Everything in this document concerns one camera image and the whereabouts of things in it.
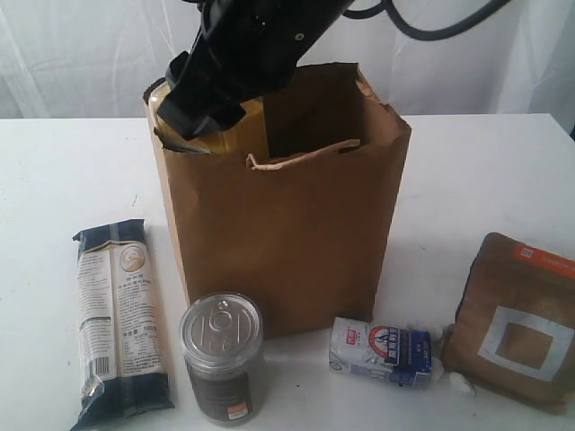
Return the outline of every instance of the brown paper bag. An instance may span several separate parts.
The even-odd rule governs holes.
[[[448,371],[552,413],[575,394],[575,262],[490,233],[443,361]]]
[[[411,130],[353,64],[299,68],[264,111],[280,159],[175,153],[153,134],[189,301],[248,295],[268,337],[369,321]]]

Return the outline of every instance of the paper bag handle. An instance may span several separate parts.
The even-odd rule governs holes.
[[[306,160],[314,159],[322,154],[327,153],[343,153],[344,150],[352,151],[356,148],[359,148],[361,143],[359,139],[349,139],[347,141],[339,142],[337,144],[325,146],[324,148],[320,148],[319,150],[312,151],[311,153],[306,153],[299,155],[298,157],[294,157],[292,159],[284,160],[283,162],[277,163],[258,163],[255,156],[251,153],[248,154],[248,157],[245,161],[245,164],[248,168],[252,169],[252,171],[279,171],[287,166],[291,166],[297,163],[304,162]]]

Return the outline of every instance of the white curtain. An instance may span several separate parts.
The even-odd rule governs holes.
[[[373,5],[358,0],[354,9]],[[486,0],[395,0],[431,30]],[[575,0],[513,0],[439,42],[403,36],[382,13],[340,18],[301,64],[359,62],[402,114],[550,112],[575,123]],[[0,118],[141,117],[141,94],[199,26],[181,0],[0,0]]]

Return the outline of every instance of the pull-tab lid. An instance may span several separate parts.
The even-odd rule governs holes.
[[[242,366],[257,355],[263,331],[256,305],[239,294],[199,299],[181,318],[181,344],[188,364],[207,373]]]

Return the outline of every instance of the white tabletop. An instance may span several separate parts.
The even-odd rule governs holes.
[[[575,144],[548,115],[408,117],[413,127],[376,319],[454,319],[483,236],[499,231],[575,258]],[[147,220],[175,410],[117,429],[216,429],[200,414],[177,332],[186,309],[144,119],[0,121],[0,429],[66,430],[80,405],[72,235]],[[329,331],[265,343],[270,394],[241,429],[575,429],[448,379],[413,391],[331,374]]]

